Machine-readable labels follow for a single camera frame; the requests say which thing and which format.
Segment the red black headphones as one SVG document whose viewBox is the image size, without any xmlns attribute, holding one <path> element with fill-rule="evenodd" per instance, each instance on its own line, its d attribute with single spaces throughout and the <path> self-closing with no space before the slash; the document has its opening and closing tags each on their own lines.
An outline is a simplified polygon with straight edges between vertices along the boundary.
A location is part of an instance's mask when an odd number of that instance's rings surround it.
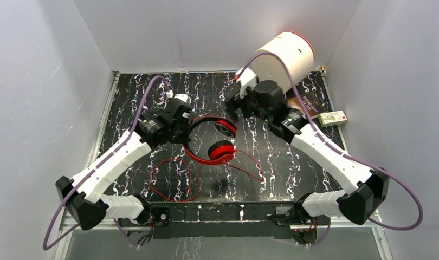
<svg viewBox="0 0 439 260">
<path fill-rule="evenodd" d="M 196 133 L 196 130 L 201 126 L 207 123 L 212 123 L 216 128 L 216 133 L 223 135 L 223 138 L 211 137 L 212 141 L 209 142 L 209 147 L 206 150 L 206 157 L 198 156 L 196 152 L 190 147 L 191 139 L 190 136 L 192 133 Z M 191 120 L 187 139 L 183 143 L 183 147 L 187 153 L 187 155 L 194 161 L 203 164 L 203 165 L 223 165 L 231 162 L 234 159 L 236 148 L 231 141 L 231 139 L 236 138 L 237 136 L 237 127 L 236 125 L 220 116 L 214 115 L 205 115 L 196 117 Z"/>
</svg>

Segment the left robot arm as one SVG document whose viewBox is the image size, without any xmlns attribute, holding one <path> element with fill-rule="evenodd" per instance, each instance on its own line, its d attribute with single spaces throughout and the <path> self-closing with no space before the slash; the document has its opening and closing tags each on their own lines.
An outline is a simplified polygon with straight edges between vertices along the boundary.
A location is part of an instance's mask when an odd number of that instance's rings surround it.
<svg viewBox="0 0 439 260">
<path fill-rule="evenodd" d="M 192 108 L 187 94 L 176 94 L 164 109 L 142 114 L 135 128 L 122 137 L 89 168 L 71 178 L 61 177 L 55 183 L 66 209 L 82 230 L 90 230 L 106 219 L 132 219 L 146 225 L 152 217 L 152 206 L 139 195 L 105 195 L 107 188 L 133 163 L 168 142 L 187 140 Z"/>
</svg>

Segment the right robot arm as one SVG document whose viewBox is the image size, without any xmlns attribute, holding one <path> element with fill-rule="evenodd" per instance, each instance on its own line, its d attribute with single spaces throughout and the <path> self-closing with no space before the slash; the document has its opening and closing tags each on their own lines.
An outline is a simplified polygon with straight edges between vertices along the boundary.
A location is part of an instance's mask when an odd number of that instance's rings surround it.
<svg viewBox="0 0 439 260">
<path fill-rule="evenodd" d="M 285 212 L 286 219 L 309 224 L 318 216 L 344 216 L 362 225 L 385 200 L 389 177 L 347 159 L 347 153 L 312 126 L 300 110 L 286 104 L 276 82 L 265 80 L 255 88 L 247 87 L 244 97 L 236 93 L 224 105 L 234 122 L 237 110 L 244 118 L 263 120 L 274 135 L 315 160 L 340 185 L 339 191 L 304 194 Z"/>
</svg>

